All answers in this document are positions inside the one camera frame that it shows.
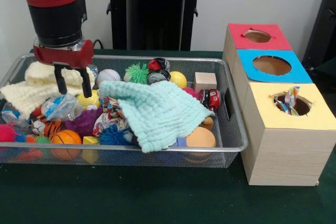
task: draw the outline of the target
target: yellow ball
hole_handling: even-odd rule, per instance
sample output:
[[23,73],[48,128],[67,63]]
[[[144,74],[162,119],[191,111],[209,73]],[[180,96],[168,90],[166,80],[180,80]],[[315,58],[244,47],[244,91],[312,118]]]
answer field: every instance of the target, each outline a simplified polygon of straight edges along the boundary
[[182,73],[173,71],[173,72],[170,72],[170,76],[171,76],[170,81],[174,82],[181,89],[184,89],[187,87],[187,78]]
[[79,94],[77,100],[83,106],[84,110],[86,110],[89,105],[95,105],[97,108],[100,107],[99,96],[94,91],[92,91],[92,96],[89,98],[85,98],[83,94]]

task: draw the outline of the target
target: black stand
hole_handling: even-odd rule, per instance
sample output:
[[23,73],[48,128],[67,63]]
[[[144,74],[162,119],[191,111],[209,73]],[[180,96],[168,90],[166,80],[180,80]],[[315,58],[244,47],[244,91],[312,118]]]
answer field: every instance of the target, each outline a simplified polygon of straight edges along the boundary
[[302,64],[316,68],[336,57],[336,0],[322,0]]
[[190,50],[197,0],[111,0],[114,49]]

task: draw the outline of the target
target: stacked wooden boxes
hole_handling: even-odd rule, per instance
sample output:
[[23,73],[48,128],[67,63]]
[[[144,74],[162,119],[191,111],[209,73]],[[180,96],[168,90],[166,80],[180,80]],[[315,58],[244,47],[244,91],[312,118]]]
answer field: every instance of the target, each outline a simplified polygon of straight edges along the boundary
[[[249,184],[314,186],[336,143],[336,119],[279,26],[229,24],[223,59],[249,136],[241,155]],[[274,103],[293,86],[300,116]]]

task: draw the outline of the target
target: light blue washcloth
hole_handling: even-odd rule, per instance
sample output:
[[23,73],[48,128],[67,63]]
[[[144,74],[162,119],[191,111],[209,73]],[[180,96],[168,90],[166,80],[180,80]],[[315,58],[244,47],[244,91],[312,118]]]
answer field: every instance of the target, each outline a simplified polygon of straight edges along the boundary
[[169,81],[150,86],[104,81],[100,83],[99,95],[118,100],[145,153],[168,148],[177,137],[190,135],[207,116],[215,115]]

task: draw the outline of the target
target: red box lid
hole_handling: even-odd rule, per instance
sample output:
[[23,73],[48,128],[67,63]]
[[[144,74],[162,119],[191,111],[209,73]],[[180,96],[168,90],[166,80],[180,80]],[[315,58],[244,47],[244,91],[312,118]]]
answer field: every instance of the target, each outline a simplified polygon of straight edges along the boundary
[[230,23],[228,26],[236,49],[292,50],[279,25]]

